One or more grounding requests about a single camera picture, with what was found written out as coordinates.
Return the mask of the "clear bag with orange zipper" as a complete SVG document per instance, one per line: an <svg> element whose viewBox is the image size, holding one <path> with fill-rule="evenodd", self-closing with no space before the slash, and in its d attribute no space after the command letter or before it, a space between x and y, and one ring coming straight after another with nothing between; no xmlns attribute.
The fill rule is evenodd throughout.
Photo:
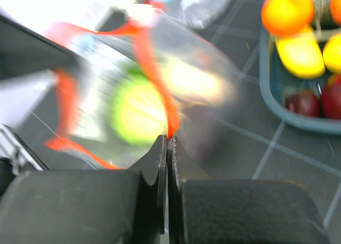
<svg viewBox="0 0 341 244"><path fill-rule="evenodd" d="M198 139L233 99L238 70L215 46L164 13L133 4L112 31L57 22L47 37L74 51L76 70L54 69L59 120L45 145L90 165L127 168L155 139Z"/></svg>

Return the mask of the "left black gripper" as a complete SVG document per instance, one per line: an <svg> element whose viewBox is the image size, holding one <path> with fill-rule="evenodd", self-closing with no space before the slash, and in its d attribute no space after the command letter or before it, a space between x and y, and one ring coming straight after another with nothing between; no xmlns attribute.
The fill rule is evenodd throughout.
<svg viewBox="0 0 341 244"><path fill-rule="evenodd" d="M76 65L74 52L1 15L1 80Z"/></svg>

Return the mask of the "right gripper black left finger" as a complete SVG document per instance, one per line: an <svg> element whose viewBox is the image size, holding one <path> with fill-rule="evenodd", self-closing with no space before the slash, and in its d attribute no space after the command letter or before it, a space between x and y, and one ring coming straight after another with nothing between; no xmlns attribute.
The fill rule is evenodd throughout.
<svg viewBox="0 0 341 244"><path fill-rule="evenodd" d="M160 243L167 140L128 169L48 170L1 155L1 243Z"/></svg>

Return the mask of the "white radish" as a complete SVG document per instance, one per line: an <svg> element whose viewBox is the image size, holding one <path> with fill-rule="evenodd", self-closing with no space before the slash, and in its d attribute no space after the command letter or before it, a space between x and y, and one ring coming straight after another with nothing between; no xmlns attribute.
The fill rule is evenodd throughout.
<svg viewBox="0 0 341 244"><path fill-rule="evenodd" d="M163 79L174 95L212 104L224 101L231 89L231 83L212 72L179 61L174 61L164 68Z"/></svg>

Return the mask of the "dark red apple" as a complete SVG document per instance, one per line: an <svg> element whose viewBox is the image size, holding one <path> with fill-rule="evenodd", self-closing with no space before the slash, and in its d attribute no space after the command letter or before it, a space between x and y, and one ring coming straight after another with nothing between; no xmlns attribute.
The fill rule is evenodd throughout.
<svg viewBox="0 0 341 244"><path fill-rule="evenodd" d="M319 117L320 115L319 98L310 90L286 95L283 105L287 110L299 115L307 117Z"/></svg>

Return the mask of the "teal fruit bowl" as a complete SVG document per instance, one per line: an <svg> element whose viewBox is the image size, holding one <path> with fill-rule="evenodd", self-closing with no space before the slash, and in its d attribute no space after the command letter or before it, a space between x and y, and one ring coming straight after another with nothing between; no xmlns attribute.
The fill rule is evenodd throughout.
<svg viewBox="0 0 341 244"><path fill-rule="evenodd" d="M286 95L300 90L311 89L321 94L324 83L331 75L326 73L313 80L299 79L289 73L283 66L273 38L261 28L259 39L259 85L261 94L268 108L284 122L307 131L340 135L340 121L326 118L303 117L283 107Z"/></svg>

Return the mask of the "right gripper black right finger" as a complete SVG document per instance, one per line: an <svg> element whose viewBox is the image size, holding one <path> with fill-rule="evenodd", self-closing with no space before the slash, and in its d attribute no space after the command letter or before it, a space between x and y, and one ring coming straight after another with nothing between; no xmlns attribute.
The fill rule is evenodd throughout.
<svg viewBox="0 0 341 244"><path fill-rule="evenodd" d="M316 205L294 182L214 180L168 141L170 243L329 243Z"/></svg>

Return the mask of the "large green cabbage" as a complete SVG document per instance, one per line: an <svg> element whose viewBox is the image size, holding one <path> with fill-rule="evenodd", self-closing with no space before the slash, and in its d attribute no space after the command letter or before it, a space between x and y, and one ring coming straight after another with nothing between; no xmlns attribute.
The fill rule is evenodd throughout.
<svg viewBox="0 0 341 244"><path fill-rule="evenodd" d="M110 126L129 144L152 144L158 135L167 133L162 100L137 65L124 70L112 96Z"/></svg>

